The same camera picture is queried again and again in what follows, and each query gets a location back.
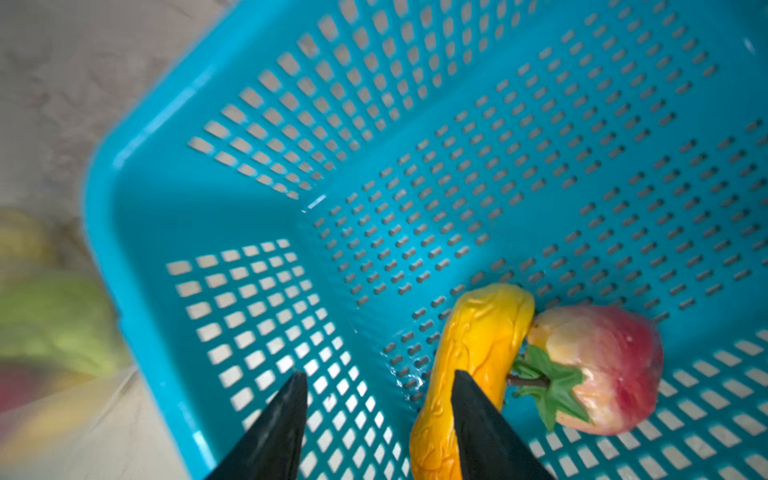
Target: perforated plastic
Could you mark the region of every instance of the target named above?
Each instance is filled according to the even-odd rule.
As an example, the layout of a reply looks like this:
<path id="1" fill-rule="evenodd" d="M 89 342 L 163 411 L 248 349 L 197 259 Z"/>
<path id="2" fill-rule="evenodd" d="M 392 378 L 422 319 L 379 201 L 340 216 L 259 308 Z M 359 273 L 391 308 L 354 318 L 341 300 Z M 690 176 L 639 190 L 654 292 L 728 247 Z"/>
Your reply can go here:
<path id="1" fill-rule="evenodd" d="M 408 478 L 461 292 L 660 322 L 656 413 L 503 414 L 559 478 L 768 478 L 762 2 L 243 0 L 106 140 L 86 220 L 193 478 L 292 369 L 304 478 Z"/>

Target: white surface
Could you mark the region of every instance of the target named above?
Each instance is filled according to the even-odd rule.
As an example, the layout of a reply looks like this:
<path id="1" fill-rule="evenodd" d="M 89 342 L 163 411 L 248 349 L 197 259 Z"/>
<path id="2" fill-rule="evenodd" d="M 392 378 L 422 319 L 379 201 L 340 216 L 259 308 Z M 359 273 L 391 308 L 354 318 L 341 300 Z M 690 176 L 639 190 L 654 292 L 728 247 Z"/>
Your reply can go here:
<path id="1" fill-rule="evenodd" d="M 0 204 L 76 217 L 94 147 L 226 2 L 0 0 Z M 139 380 L 55 477 L 187 475 Z"/>

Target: gray floor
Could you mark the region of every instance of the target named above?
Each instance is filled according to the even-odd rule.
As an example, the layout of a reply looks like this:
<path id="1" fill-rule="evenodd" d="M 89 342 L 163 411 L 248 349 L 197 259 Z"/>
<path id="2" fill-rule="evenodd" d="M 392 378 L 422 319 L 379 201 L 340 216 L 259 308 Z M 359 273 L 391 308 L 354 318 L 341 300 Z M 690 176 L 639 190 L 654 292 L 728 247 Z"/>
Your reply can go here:
<path id="1" fill-rule="evenodd" d="M 0 0 L 0 205 L 78 216 L 91 152 L 225 3 Z M 140 378 L 53 468 L 0 478 L 186 478 Z"/>

